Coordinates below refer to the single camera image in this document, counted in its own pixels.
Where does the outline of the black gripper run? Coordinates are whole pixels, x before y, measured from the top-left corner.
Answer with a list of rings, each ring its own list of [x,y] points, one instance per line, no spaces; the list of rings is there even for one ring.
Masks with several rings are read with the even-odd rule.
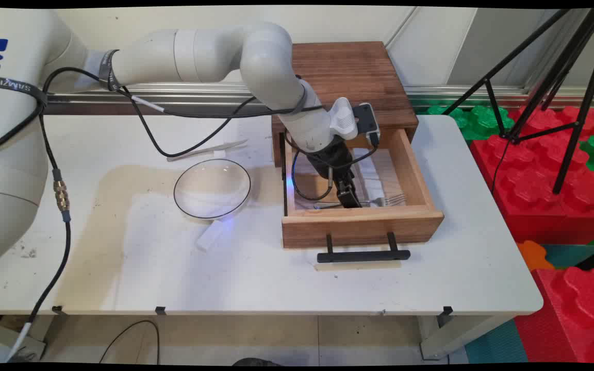
[[[315,153],[307,153],[306,157],[316,172],[322,178],[328,179],[328,188],[331,191],[336,190],[337,198],[343,208],[361,208],[361,202],[356,195],[354,174],[349,165],[353,157],[345,140],[334,138],[326,148]]]

